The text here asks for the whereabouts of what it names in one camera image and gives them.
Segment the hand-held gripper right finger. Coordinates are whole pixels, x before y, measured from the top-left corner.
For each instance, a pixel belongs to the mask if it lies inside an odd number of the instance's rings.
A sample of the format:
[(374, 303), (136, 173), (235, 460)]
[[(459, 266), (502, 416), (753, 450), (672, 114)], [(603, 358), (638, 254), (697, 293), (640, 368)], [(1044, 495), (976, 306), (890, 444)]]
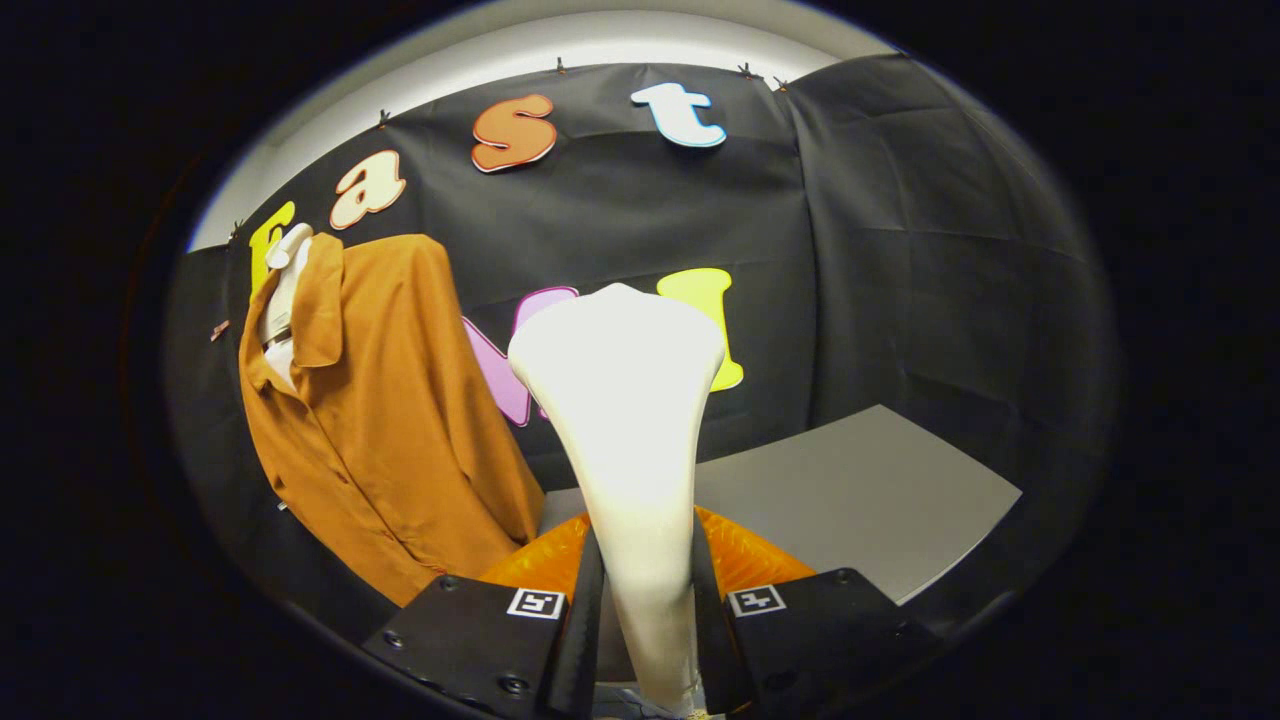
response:
[(851, 568), (814, 571), (696, 509), (692, 591), (708, 710), (724, 717), (851, 717), (941, 652), (941, 641)]

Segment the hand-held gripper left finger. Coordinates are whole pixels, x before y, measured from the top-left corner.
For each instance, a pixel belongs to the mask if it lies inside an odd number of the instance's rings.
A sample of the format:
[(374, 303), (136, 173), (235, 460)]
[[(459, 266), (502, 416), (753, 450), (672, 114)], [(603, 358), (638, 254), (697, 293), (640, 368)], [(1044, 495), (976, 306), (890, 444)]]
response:
[(364, 650), (434, 719), (589, 719), (604, 579), (579, 514), (483, 579), (438, 577)]

